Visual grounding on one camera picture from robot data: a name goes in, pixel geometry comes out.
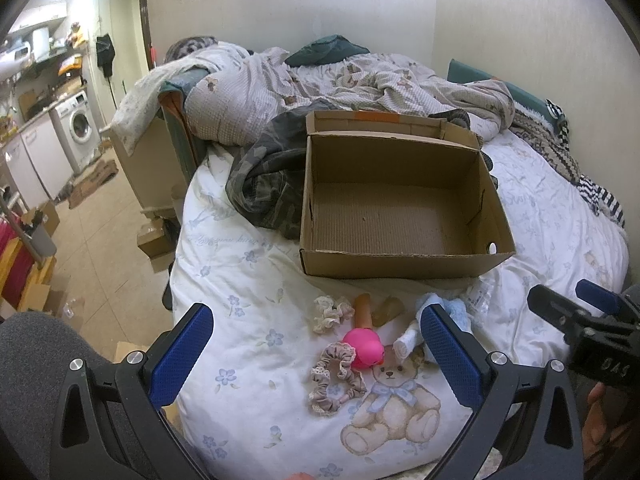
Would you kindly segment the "right hand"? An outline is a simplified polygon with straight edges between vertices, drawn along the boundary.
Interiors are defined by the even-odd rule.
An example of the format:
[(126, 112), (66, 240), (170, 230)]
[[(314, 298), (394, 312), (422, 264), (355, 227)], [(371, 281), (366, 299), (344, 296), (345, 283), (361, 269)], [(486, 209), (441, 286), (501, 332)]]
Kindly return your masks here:
[(586, 462), (595, 460), (608, 444), (614, 444), (639, 425), (639, 409), (629, 393), (597, 382), (587, 396), (587, 416), (582, 424), (582, 452)]

